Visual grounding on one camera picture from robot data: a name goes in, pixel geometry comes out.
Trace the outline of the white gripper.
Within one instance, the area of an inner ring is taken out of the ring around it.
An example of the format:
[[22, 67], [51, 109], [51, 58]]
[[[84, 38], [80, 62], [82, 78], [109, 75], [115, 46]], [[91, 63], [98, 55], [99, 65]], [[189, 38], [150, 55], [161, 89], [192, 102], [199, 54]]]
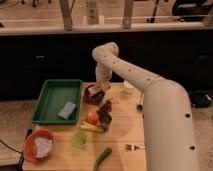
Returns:
[[109, 80], [112, 77], [112, 71], [104, 69], [103, 67], [97, 66], [95, 69], [96, 82], [99, 83], [104, 91], [110, 88]]

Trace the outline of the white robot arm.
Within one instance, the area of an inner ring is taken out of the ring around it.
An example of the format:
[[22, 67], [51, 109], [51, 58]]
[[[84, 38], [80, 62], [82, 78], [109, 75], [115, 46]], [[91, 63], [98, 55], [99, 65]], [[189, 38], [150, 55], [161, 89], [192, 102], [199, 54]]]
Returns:
[[92, 57], [100, 82], [117, 74], [144, 93], [147, 171], [200, 171], [188, 93], [179, 83], [118, 57], [116, 43], [97, 46]]

